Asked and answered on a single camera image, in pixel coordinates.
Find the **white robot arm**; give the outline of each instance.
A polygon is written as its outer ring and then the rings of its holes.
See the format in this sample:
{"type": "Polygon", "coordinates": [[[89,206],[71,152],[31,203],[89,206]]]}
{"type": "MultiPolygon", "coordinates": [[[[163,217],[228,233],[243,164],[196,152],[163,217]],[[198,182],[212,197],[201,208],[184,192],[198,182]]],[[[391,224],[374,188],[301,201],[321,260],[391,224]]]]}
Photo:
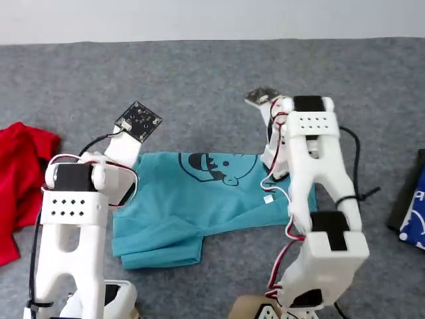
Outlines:
{"type": "Polygon", "coordinates": [[[268,126],[261,160],[277,179],[289,173],[288,213],[305,237],[298,258],[274,284],[274,298],[282,318],[317,318],[314,311],[334,304],[369,256],[358,194],[345,171],[332,99],[289,98],[267,90],[246,98],[261,110],[268,126]],[[258,103],[261,95],[267,98],[258,103]],[[336,202],[334,210],[311,213],[307,198],[314,183],[322,184],[336,202]]]}
{"type": "Polygon", "coordinates": [[[120,205],[129,190],[137,191],[135,164],[142,142],[161,118],[135,102],[117,120],[105,154],[60,154],[50,161],[42,208],[36,223],[31,256],[30,300],[24,319],[49,319],[62,277],[70,274],[77,292],[68,299],[60,318],[138,319],[134,285],[104,280],[106,223],[111,207],[120,205]],[[72,163],[57,163],[72,158],[72,163]],[[37,275],[34,275],[37,229],[43,225],[37,275]],[[79,244],[66,249],[70,230],[80,229],[79,244]]]}

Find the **red shirt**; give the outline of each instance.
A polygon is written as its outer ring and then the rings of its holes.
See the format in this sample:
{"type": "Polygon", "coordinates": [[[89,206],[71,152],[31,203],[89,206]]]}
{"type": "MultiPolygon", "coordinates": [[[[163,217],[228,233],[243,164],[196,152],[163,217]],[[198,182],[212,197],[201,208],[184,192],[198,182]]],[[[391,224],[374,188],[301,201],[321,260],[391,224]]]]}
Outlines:
{"type": "Polygon", "coordinates": [[[20,257],[13,231],[34,225],[44,165],[59,143],[57,135],[20,122],[0,130],[0,266],[20,257]]]}

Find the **circuit board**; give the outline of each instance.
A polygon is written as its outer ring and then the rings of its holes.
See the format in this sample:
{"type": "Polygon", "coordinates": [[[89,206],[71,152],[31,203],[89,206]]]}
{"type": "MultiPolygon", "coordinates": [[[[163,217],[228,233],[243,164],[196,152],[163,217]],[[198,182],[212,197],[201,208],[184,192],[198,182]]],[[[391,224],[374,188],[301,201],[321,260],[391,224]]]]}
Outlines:
{"type": "Polygon", "coordinates": [[[260,106],[264,103],[270,102],[274,98],[281,96],[280,92],[273,88],[261,87],[252,90],[245,96],[245,101],[255,106],[260,106]]]}
{"type": "Polygon", "coordinates": [[[143,143],[162,122],[142,103],[135,101],[116,121],[115,125],[143,143]]]}

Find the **carpet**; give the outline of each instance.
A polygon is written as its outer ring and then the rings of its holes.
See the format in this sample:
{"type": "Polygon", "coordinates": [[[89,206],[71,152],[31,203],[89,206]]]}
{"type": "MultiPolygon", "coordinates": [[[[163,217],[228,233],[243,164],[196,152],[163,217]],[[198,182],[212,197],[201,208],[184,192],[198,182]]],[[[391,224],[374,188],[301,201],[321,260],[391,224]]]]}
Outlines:
{"type": "MultiPolygon", "coordinates": [[[[425,39],[166,41],[0,47],[0,127],[22,121],[59,134],[78,153],[111,131],[139,100],[164,118],[143,152],[259,154],[259,111],[244,95],[268,85],[293,96],[331,96],[339,123],[362,141],[360,190],[382,191],[362,204],[371,257],[340,306],[352,318],[425,318],[424,252],[401,243],[385,222],[416,150],[424,147],[425,39]]],[[[354,143],[342,135],[348,172],[354,143]]],[[[93,150],[104,150],[105,143],[93,150]]],[[[319,189],[319,205],[329,199],[319,189]]],[[[205,239],[198,265],[124,271],[111,254],[105,277],[132,281],[149,318],[225,318],[237,296],[262,294],[287,243],[281,227],[205,239]]],[[[0,268],[0,318],[21,318],[28,294],[31,228],[15,233],[22,258],[0,268]]],[[[296,257],[292,249],[282,270],[296,257]]],[[[60,287],[61,305],[71,280],[60,287]]],[[[338,318],[332,307],[320,318],[338,318]]]]}

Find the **teal t-shirt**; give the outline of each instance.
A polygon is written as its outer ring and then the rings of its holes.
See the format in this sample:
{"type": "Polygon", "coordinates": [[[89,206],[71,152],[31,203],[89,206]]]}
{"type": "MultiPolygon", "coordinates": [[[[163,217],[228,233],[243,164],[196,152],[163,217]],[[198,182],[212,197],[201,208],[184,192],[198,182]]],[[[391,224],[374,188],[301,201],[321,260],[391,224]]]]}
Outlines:
{"type": "MultiPolygon", "coordinates": [[[[195,264],[204,236],[288,222],[284,194],[260,187],[267,169],[257,155],[159,152],[143,154],[134,168],[137,194],[114,213],[112,250],[125,269],[195,264]]],[[[265,184],[287,191],[289,183],[265,184]]],[[[314,189],[309,207],[315,211],[314,189]]]]}

